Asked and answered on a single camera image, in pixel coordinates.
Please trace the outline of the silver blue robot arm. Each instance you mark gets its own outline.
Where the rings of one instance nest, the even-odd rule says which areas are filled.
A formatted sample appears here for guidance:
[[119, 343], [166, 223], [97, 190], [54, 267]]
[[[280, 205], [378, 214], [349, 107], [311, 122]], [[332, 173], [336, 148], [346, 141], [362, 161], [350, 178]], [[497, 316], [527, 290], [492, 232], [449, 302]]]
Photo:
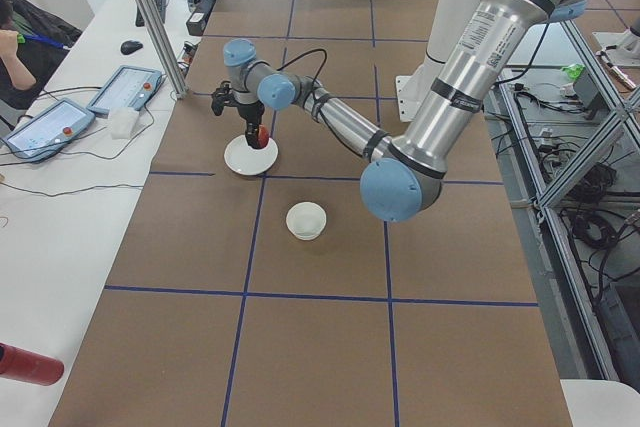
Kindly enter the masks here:
[[396, 137], [332, 95], [317, 78], [274, 69], [258, 59], [247, 39], [225, 44], [230, 78], [214, 91], [211, 109], [215, 115], [236, 109], [246, 123], [247, 144], [263, 149], [269, 138], [261, 127], [265, 109], [300, 107], [368, 161], [360, 178], [368, 210], [384, 221], [405, 221], [438, 199], [448, 153], [526, 32], [537, 24], [576, 18], [585, 7], [586, 0], [479, 0], [409, 127]]

